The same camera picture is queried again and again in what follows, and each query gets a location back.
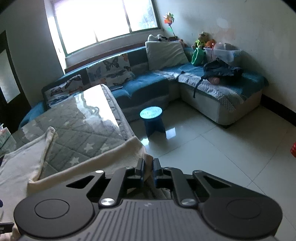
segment pillow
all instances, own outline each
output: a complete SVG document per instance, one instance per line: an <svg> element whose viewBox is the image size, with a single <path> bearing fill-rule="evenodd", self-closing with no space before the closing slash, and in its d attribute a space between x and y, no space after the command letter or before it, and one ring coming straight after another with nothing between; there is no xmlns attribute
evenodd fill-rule
<svg viewBox="0 0 296 241"><path fill-rule="evenodd" d="M183 47L179 42L145 43L149 70L159 70L188 63Z"/></svg>
<svg viewBox="0 0 296 241"><path fill-rule="evenodd" d="M105 84L109 88L133 79L128 55L121 54L99 61L86 69L91 86Z"/></svg>
<svg viewBox="0 0 296 241"><path fill-rule="evenodd" d="M85 87L82 83L81 75L76 75L66 82L45 91L45 101L49 107L52 107L66 100L69 96L84 90Z"/></svg>

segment tile floor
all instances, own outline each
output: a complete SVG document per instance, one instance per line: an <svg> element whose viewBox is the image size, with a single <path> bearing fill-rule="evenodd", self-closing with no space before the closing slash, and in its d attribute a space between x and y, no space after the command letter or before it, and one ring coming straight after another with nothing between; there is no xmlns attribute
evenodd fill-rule
<svg viewBox="0 0 296 241"><path fill-rule="evenodd" d="M276 237L296 241L296 159L290 153L296 127L260 106L223 129L182 101L170 103L162 119L166 135L149 139L142 120L130 125L163 167L186 174L201 169L270 196L284 213Z"/></svg>

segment triangular cutout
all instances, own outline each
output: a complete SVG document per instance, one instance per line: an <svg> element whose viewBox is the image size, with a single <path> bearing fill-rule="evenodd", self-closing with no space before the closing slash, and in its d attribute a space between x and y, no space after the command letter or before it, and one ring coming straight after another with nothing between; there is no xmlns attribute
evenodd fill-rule
<svg viewBox="0 0 296 241"><path fill-rule="evenodd" d="M229 188L230 186L223 183L223 182L220 182L216 179L213 179L209 176L204 176L204 179L211 185L212 188L214 189L221 189L221 188Z"/></svg>
<svg viewBox="0 0 296 241"><path fill-rule="evenodd" d="M66 187L75 188L75 189L83 189L87 184L94 178L94 176L84 177L76 182L68 184Z"/></svg>

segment metal screw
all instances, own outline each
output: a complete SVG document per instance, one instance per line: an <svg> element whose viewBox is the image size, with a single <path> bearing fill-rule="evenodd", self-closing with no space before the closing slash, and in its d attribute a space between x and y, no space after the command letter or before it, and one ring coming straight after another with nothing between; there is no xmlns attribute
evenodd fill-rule
<svg viewBox="0 0 296 241"><path fill-rule="evenodd" d="M196 201L192 198L185 198L181 201L181 204L189 207L196 205Z"/></svg>
<svg viewBox="0 0 296 241"><path fill-rule="evenodd" d="M111 206L115 203L115 200L113 198L103 198L100 203L104 206Z"/></svg>

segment window pane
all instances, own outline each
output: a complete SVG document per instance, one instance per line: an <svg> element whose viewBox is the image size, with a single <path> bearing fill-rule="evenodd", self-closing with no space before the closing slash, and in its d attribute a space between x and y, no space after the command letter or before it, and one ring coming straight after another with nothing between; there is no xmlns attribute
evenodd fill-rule
<svg viewBox="0 0 296 241"><path fill-rule="evenodd" d="M93 0L93 29L98 41L129 34L122 0Z"/></svg>
<svg viewBox="0 0 296 241"><path fill-rule="evenodd" d="M54 8L67 53L96 43L90 0L62 0Z"/></svg>
<svg viewBox="0 0 296 241"><path fill-rule="evenodd" d="M8 61L6 50L0 53L0 87L7 103L20 94Z"/></svg>
<svg viewBox="0 0 296 241"><path fill-rule="evenodd" d="M157 28L151 0L124 0L132 31Z"/></svg>

